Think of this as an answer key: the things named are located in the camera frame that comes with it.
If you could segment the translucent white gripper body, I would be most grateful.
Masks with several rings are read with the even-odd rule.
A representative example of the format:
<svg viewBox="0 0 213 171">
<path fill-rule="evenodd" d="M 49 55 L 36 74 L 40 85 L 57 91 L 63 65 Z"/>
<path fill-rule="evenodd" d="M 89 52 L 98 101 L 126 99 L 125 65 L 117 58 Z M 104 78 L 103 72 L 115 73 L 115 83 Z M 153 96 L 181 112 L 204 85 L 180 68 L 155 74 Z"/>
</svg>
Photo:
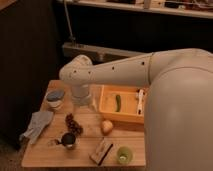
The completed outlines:
<svg viewBox="0 0 213 171">
<path fill-rule="evenodd" d="M 88 84 L 74 85 L 71 87 L 71 99 L 75 109 L 88 107 L 94 112 L 97 111 L 97 104 L 94 95 Z"/>
</svg>

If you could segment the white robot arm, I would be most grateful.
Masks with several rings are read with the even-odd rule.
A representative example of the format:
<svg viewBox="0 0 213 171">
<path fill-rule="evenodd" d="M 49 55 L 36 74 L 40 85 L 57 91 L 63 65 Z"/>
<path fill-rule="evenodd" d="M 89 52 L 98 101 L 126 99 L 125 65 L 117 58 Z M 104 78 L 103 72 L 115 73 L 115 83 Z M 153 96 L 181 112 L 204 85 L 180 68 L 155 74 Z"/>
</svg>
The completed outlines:
<svg viewBox="0 0 213 171">
<path fill-rule="evenodd" d="M 213 171 L 213 53 L 168 50 L 99 65 L 79 55 L 59 78 L 75 102 L 91 84 L 146 87 L 147 171 Z"/>
</svg>

